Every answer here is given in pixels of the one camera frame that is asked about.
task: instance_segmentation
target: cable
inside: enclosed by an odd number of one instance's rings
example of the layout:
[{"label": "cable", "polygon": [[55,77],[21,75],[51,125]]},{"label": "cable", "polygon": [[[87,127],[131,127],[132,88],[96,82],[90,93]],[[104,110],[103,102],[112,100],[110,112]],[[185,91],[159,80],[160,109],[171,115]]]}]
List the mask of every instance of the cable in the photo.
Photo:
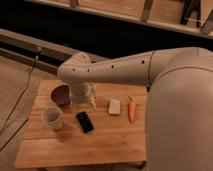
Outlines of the cable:
[{"label": "cable", "polygon": [[[19,104],[21,98],[23,97],[24,93],[26,92],[26,90],[27,90],[28,87],[29,87],[29,83],[30,83],[30,79],[31,79],[31,74],[32,74],[32,72],[33,72],[33,70],[34,70],[34,68],[35,68],[36,62],[37,62],[37,60],[38,60],[40,54],[41,54],[41,51],[38,52],[38,54],[36,55],[36,57],[35,57],[35,59],[34,59],[33,65],[32,65],[32,67],[31,67],[31,70],[30,70],[29,74],[28,74],[27,84],[26,84],[24,90],[21,92],[21,94],[20,94],[18,100],[16,101],[16,103],[15,103],[13,109],[11,110],[11,112],[9,113],[9,115],[7,116],[5,122],[4,122],[4,124],[3,124],[3,126],[2,126],[2,128],[1,128],[1,130],[0,130],[0,136],[3,134],[4,130],[6,129],[7,123],[8,123],[8,121],[10,120],[11,115],[13,114],[13,112],[14,112],[14,110],[16,109],[17,105]],[[24,124],[25,124],[27,121],[28,121],[28,118],[24,120],[24,122],[21,124],[21,126],[13,133],[13,135],[9,138],[9,140],[0,148],[0,152],[1,152],[1,151],[4,149],[4,147],[13,139],[13,137],[17,134],[17,132],[24,126]]]}]

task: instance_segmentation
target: carrot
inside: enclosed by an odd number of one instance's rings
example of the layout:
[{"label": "carrot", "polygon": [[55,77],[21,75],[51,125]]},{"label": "carrot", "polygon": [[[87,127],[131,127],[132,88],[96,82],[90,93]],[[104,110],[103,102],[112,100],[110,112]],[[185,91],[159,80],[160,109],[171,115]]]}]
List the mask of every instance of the carrot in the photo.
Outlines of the carrot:
[{"label": "carrot", "polygon": [[136,115],[136,103],[131,100],[129,102],[129,121],[133,123],[135,121],[135,115]]}]

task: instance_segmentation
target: small box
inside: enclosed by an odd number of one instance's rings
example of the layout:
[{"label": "small box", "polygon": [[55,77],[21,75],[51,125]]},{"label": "small box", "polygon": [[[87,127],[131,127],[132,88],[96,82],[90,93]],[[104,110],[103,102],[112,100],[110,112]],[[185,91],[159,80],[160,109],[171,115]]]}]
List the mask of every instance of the small box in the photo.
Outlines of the small box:
[{"label": "small box", "polygon": [[109,101],[109,110],[110,115],[120,115],[121,102],[117,99],[110,99]]}]

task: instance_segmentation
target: wooden tabletop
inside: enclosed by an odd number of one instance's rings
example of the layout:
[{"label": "wooden tabletop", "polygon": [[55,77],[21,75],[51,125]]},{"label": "wooden tabletop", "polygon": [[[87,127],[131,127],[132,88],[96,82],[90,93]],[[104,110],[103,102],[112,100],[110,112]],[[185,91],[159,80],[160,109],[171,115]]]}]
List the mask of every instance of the wooden tabletop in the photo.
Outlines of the wooden tabletop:
[{"label": "wooden tabletop", "polygon": [[[144,110],[146,89],[140,86],[97,84],[96,109],[86,104],[62,107],[64,125],[53,131],[41,121],[47,106],[55,105],[51,91],[63,84],[58,80],[41,82],[29,122],[15,160],[16,168],[40,168],[87,164],[107,164],[146,160]],[[128,96],[137,104],[136,121],[128,120]],[[121,101],[120,116],[107,113],[110,98]],[[86,111],[94,130],[84,134],[75,117]]]}]

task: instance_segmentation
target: smartphone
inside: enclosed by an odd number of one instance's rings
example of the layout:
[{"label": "smartphone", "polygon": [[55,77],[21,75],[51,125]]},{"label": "smartphone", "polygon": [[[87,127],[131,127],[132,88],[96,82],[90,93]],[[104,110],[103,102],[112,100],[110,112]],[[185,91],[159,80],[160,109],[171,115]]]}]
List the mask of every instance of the smartphone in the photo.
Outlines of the smartphone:
[{"label": "smartphone", "polygon": [[92,131],[94,129],[92,122],[90,121],[86,112],[80,112],[76,115],[81,128],[83,129],[84,133]]}]

